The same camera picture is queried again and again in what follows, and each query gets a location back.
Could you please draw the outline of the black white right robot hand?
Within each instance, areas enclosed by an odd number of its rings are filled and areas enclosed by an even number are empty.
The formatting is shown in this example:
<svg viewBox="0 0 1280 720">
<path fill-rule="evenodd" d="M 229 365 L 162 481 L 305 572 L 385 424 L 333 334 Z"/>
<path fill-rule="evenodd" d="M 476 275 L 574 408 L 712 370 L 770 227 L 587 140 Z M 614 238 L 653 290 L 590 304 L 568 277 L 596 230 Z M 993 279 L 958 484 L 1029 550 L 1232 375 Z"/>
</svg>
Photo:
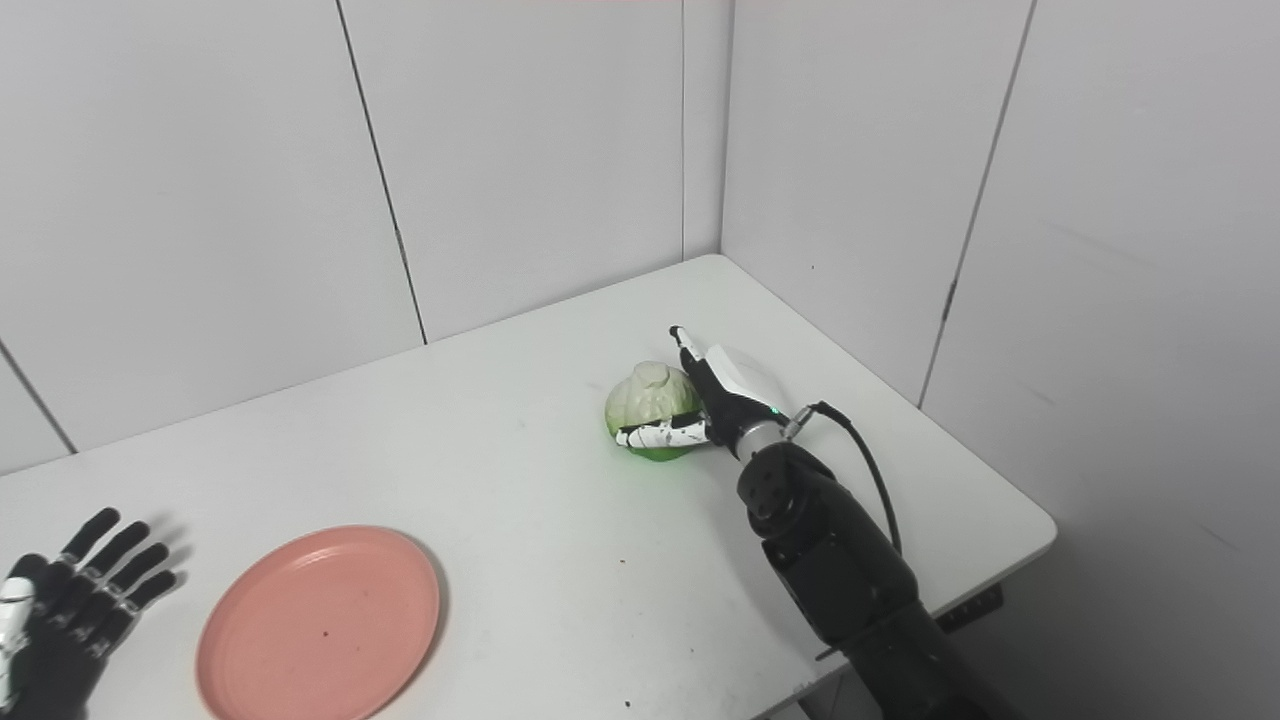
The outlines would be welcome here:
<svg viewBox="0 0 1280 720">
<path fill-rule="evenodd" d="M 663 461 L 701 445 L 741 457 L 744 439 L 753 454 L 782 438 L 790 418 L 772 375 L 721 345 L 701 351 L 681 325 L 669 334 L 680 366 L 639 363 L 605 398 L 605 429 L 618 446 Z"/>
</svg>

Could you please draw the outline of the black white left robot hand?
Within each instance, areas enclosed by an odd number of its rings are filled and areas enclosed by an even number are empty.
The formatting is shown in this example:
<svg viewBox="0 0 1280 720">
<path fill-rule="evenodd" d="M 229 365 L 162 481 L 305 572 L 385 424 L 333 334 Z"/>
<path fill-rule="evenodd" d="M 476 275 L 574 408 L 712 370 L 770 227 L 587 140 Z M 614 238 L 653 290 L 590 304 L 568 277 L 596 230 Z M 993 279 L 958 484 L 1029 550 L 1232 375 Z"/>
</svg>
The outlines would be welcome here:
<svg viewBox="0 0 1280 720">
<path fill-rule="evenodd" d="M 151 527 L 101 509 L 54 557 L 3 578 L 3 717 L 83 719 L 108 661 L 142 612 L 177 587 Z"/>
</svg>

